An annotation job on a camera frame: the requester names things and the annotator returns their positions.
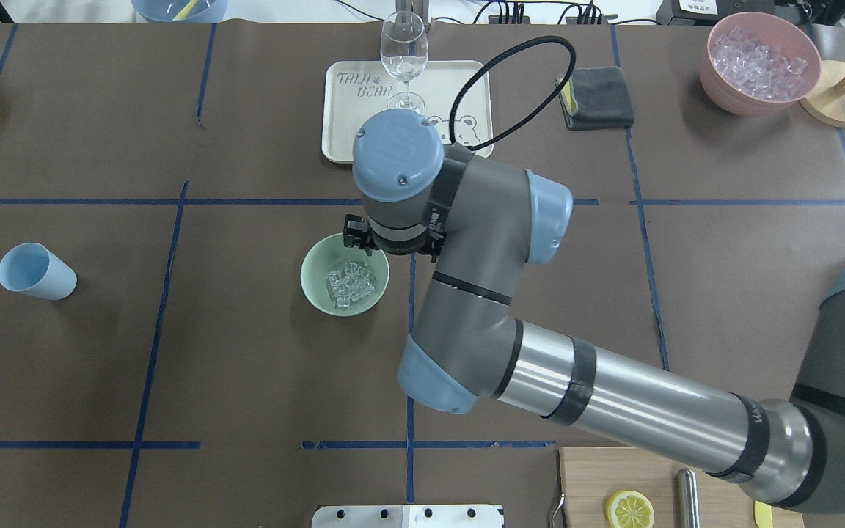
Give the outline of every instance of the silver tube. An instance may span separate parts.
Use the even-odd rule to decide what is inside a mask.
[[[683,468],[677,472],[678,517],[681,528],[700,528],[700,496],[697,494],[697,474]]]
[[[596,388],[574,427],[708,472],[742,454],[745,406],[735,395],[596,347]]]
[[[500,401],[546,417],[556,411],[573,375],[573,340],[523,323],[520,354]]]

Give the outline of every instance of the white plastic holder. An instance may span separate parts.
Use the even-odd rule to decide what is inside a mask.
[[[500,505],[320,507],[312,528],[503,528]]]

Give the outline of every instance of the wooden cutting board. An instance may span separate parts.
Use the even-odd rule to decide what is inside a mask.
[[[676,528],[677,471],[684,464],[633,447],[561,447],[560,481],[566,525],[608,528],[604,503],[619,489],[636,489],[654,505],[654,528]],[[755,528],[754,501],[737,485],[697,472],[700,524],[706,528]],[[804,528],[801,514],[772,508],[775,528]]]

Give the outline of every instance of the yellow object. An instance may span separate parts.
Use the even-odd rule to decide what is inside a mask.
[[[615,491],[604,503],[604,517],[611,528],[653,528],[654,507],[643,494],[631,489]]]
[[[574,114],[576,114],[577,104],[576,99],[573,98],[572,80],[568,81],[568,83],[566,83],[566,85],[563,87],[563,92],[561,92],[561,96],[563,96],[563,105],[566,105],[566,113],[570,114],[570,116],[574,116]]]
[[[774,528],[775,522],[772,521],[770,505],[755,501],[755,525],[758,525],[758,528]]]
[[[178,11],[178,14],[172,20],[185,20],[188,17],[188,13],[194,9],[194,6],[197,6],[197,0],[189,0],[188,4],[182,7],[181,11]]]

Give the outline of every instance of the brown table surface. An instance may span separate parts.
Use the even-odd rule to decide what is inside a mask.
[[[0,287],[0,526],[305,527],[319,505],[490,502],[539,527],[556,447],[614,445],[496,401],[465,417],[408,401],[395,371],[423,258],[391,257],[356,318],[302,296],[302,257],[361,211],[348,165],[321,154],[325,71],[378,59],[378,31],[0,26],[0,258],[39,241],[80,278],[56,303]],[[698,84],[705,28],[435,23],[431,58],[486,62],[540,34],[580,67],[620,62],[637,120],[567,131],[551,104],[497,144],[580,200],[513,315],[788,397],[845,267],[845,131],[796,105],[718,110]],[[845,59],[845,29],[815,38]],[[495,133],[565,63],[540,47],[491,71]]]

